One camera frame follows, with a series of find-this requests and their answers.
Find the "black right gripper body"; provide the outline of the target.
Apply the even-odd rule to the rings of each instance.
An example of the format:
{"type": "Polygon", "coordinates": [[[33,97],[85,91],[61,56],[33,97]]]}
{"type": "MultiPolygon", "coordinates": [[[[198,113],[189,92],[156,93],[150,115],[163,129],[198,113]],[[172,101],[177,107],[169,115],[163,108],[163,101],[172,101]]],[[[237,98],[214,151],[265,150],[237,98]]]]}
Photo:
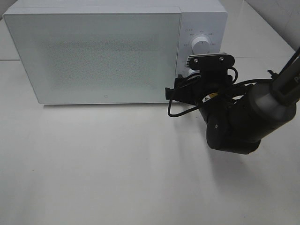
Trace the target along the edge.
{"type": "Polygon", "coordinates": [[[219,71],[199,71],[188,77],[178,77],[175,79],[173,100],[199,105],[202,99],[219,89],[232,84],[232,76],[228,70],[219,71]]]}

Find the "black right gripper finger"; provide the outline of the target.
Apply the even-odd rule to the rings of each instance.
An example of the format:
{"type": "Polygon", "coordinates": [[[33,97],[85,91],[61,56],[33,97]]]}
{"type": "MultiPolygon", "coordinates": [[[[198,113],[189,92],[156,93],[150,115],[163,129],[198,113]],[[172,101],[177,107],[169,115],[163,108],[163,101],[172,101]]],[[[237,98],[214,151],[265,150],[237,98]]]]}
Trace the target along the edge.
{"type": "Polygon", "coordinates": [[[222,71],[231,68],[235,58],[227,53],[190,55],[186,67],[195,71],[222,71]]]}

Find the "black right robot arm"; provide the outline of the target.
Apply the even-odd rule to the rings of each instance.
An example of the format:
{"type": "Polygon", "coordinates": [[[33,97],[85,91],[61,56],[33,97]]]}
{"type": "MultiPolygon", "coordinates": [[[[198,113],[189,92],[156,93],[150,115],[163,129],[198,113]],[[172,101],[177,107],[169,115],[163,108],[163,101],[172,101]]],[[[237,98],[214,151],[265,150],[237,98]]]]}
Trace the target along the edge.
{"type": "Polygon", "coordinates": [[[279,73],[269,79],[237,82],[235,59],[227,53],[191,55],[186,65],[194,73],[178,75],[169,102],[191,105],[206,123],[210,148],[237,154],[255,151],[261,140],[291,121],[300,99],[300,53],[296,51],[279,73]]]}

